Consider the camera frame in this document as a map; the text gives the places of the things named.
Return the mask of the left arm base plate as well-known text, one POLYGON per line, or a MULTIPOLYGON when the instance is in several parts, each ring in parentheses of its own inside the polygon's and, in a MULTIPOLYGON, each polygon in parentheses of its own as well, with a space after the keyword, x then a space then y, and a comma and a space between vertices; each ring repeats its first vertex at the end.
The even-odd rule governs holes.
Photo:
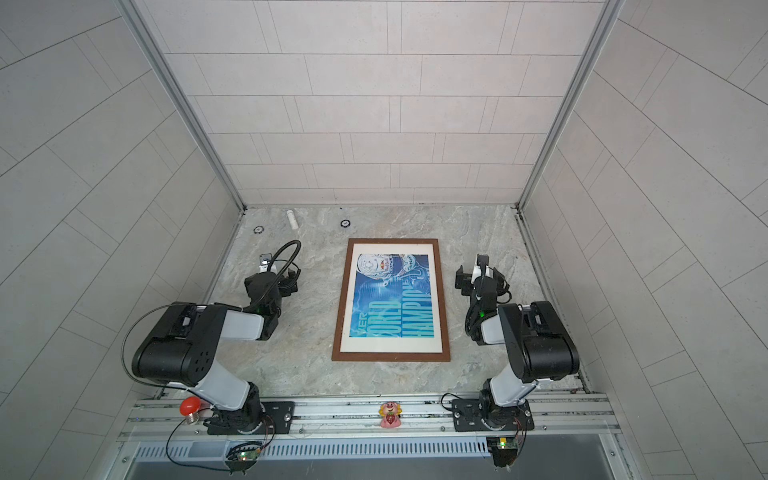
POLYGON ((238 410, 213 408, 203 420, 209 435, 287 434, 295 403, 290 401, 246 402, 238 410))

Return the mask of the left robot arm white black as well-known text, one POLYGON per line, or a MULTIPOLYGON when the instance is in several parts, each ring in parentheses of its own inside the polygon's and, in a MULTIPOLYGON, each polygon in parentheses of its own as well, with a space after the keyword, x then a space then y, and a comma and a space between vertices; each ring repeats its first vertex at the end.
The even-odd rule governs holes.
POLYGON ((287 434, 294 404, 261 400, 258 387, 217 359, 223 340, 267 341, 282 313, 282 299, 298 291, 300 270, 256 273, 244 280, 246 307, 175 302, 136 350, 132 374, 192 393, 211 408, 210 435, 287 434))

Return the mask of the blue poster with white mat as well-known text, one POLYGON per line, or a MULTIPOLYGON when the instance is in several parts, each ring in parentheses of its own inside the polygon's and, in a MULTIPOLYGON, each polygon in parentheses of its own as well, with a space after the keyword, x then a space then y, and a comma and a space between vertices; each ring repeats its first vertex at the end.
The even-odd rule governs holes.
POLYGON ((356 259, 352 338, 433 338, 436 321, 426 254, 363 253, 356 259))

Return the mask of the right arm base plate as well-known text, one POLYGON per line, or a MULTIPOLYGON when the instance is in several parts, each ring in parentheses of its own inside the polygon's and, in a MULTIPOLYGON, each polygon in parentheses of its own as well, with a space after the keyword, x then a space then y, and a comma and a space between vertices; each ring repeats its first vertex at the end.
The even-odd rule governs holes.
POLYGON ((454 428, 457 432, 524 432, 535 429, 530 404, 499 407, 478 399, 453 399, 454 428))

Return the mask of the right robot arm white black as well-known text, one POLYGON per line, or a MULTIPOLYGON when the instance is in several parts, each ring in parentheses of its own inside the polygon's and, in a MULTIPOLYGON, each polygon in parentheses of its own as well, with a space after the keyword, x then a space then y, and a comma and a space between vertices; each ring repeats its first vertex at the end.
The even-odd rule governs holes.
POLYGON ((528 396, 545 383, 574 375, 580 368, 577 348, 552 304, 518 304, 506 277, 479 255, 471 272, 458 268, 455 288, 470 299, 465 333, 481 346, 502 345, 507 363, 483 384, 478 399, 451 403, 455 429, 518 431, 534 428, 528 396))

